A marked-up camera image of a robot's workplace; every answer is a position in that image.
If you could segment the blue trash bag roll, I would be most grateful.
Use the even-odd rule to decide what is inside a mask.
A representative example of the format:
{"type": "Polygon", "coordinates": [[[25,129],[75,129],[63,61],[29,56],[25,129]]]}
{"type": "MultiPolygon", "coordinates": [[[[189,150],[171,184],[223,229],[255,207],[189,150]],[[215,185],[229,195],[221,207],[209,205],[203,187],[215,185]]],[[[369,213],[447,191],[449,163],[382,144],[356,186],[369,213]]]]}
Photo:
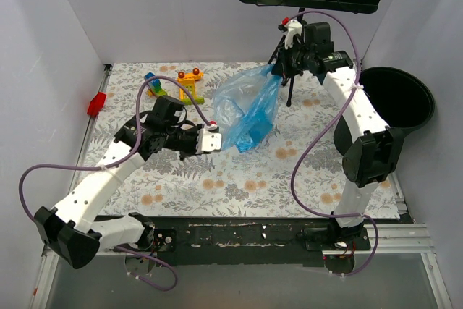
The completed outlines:
{"type": "Polygon", "coordinates": [[[213,94],[213,120],[222,134],[223,151],[256,148],[273,129],[281,78],[264,64],[239,72],[213,94]]]}

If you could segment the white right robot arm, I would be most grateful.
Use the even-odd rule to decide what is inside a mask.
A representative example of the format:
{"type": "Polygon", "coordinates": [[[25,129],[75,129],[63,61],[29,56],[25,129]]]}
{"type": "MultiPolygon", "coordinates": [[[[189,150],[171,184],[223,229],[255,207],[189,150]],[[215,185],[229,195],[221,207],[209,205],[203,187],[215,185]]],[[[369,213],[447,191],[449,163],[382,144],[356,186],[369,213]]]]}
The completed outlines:
{"type": "Polygon", "coordinates": [[[293,85],[304,72],[317,77],[336,102],[351,145],[343,151],[347,178],[339,204],[333,212],[337,225],[327,231],[328,243],[344,249],[354,239],[351,228],[361,225],[370,197],[379,183],[396,168],[404,134],[389,126],[375,110],[359,83],[357,70],[345,51],[335,51],[327,22],[308,24],[285,19],[279,25],[284,39],[276,49],[272,73],[283,85],[293,85]]]}

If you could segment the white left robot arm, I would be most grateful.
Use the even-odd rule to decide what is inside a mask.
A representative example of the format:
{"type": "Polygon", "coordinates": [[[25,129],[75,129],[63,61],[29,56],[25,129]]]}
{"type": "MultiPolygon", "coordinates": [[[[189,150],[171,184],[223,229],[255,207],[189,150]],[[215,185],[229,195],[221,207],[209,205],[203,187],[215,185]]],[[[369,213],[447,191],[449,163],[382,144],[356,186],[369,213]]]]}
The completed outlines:
{"type": "Polygon", "coordinates": [[[140,130],[135,118],[119,129],[95,172],[53,208],[37,210],[34,222],[41,239],[72,268],[86,266],[103,249],[131,244],[145,251],[153,245],[154,225],[140,213],[100,222],[95,218],[125,179],[154,153],[166,148],[181,158],[196,154],[201,127],[192,125],[183,130],[179,121],[183,111],[181,101],[169,96],[158,98],[152,110],[142,112],[145,121],[140,130]]]}

